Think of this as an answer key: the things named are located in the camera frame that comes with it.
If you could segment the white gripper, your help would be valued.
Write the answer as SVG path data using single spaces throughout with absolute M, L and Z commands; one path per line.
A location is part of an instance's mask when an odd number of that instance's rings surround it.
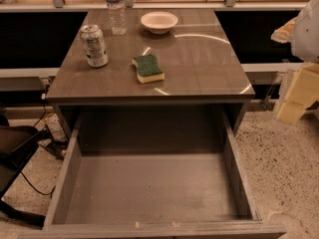
M 296 71 L 288 71 L 279 92 L 275 119 L 296 124 L 306 110 L 319 101 L 319 0 L 310 0 L 296 19 L 276 29 L 270 39 L 278 43 L 292 40 L 292 54 L 311 62 Z

